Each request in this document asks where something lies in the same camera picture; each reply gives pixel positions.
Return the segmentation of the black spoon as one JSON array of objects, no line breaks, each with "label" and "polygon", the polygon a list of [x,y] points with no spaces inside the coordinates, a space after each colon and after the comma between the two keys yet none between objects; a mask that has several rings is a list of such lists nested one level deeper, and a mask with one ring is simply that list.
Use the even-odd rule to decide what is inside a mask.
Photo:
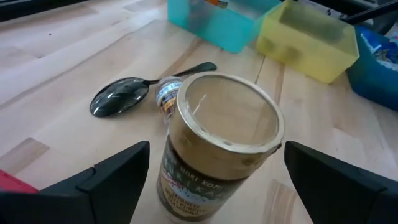
[{"label": "black spoon", "polygon": [[[215,71],[217,66],[212,62],[201,63],[173,76],[182,77],[200,72]],[[122,113],[140,103],[148,94],[151,85],[160,80],[145,80],[138,77],[127,77],[116,80],[100,90],[90,103],[93,116],[102,118]]]}]

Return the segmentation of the dark teal bin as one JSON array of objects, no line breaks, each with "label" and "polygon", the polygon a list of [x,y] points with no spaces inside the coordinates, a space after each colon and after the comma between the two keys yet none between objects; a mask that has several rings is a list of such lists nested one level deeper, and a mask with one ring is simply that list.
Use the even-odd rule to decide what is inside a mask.
[{"label": "dark teal bin", "polygon": [[356,27],[359,59],[347,69],[353,91],[363,98],[398,111],[398,71],[380,64],[367,43],[388,43],[389,39],[364,27]]}]

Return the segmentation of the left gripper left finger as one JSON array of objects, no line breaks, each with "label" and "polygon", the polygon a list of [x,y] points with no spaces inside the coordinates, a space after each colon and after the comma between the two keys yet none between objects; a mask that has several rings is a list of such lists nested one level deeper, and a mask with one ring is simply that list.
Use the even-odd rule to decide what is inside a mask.
[{"label": "left gripper left finger", "polygon": [[148,169],[141,141],[34,194],[0,192],[0,224],[130,224]]}]

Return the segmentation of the red-lidded spice tin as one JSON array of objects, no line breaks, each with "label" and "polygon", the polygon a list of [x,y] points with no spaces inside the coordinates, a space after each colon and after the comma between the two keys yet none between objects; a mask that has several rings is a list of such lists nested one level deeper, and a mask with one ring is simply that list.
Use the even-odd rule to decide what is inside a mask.
[{"label": "red-lidded spice tin", "polygon": [[39,192],[35,187],[17,179],[3,170],[0,170],[0,191],[22,192],[29,194],[36,194]]}]

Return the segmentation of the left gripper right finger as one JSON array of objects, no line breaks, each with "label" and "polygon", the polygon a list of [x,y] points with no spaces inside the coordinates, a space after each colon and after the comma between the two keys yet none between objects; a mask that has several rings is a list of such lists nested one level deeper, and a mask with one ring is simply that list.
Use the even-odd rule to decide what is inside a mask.
[{"label": "left gripper right finger", "polygon": [[294,141],[284,162],[314,224],[398,224],[398,181]]}]

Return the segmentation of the blue ramen packet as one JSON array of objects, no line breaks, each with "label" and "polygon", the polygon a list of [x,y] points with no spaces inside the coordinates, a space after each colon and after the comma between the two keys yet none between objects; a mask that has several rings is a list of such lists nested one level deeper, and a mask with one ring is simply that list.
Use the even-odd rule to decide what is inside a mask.
[{"label": "blue ramen packet", "polygon": [[360,27],[360,36],[364,40],[371,54],[382,66],[398,72],[398,43],[389,40],[380,40],[377,34]]}]

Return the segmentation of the furikake jar gold lid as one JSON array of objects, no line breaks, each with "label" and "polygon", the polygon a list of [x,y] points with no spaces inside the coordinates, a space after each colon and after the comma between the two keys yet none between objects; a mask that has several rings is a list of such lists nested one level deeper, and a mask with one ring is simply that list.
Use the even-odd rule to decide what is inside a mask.
[{"label": "furikake jar gold lid", "polygon": [[219,72],[178,89],[157,179],[165,213],[203,224],[282,145],[284,117],[253,82]]}]

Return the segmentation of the light teal translucent bin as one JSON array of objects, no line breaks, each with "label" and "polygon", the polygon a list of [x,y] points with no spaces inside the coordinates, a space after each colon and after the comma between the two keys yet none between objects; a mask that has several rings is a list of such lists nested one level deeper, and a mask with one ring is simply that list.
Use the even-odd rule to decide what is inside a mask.
[{"label": "light teal translucent bin", "polygon": [[167,0],[168,20],[231,53],[259,34],[265,15],[282,0],[230,0],[226,9],[205,0]]}]

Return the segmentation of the yellow translucent bin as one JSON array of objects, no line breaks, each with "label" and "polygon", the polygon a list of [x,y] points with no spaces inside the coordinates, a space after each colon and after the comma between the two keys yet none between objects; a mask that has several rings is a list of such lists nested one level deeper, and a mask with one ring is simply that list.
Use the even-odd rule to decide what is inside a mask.
[{"label": "yellow translucent bin", "polygon": [[265,15],[256,50],[326,84],[359,59],[354,26],[294,0]]}]

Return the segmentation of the small glass saffron jar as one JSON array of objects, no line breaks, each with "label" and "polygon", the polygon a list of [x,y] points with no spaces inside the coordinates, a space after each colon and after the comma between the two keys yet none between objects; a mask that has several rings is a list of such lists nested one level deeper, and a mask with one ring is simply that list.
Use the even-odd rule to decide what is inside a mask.
[{"label": "small glass saffron jar", "polygon": [[162,113],[164,123],[168,126],[170,118],[174,112],[174,104],[178,90],[183,80],[177,76],[162,78],[155,90],[155,102]]}]

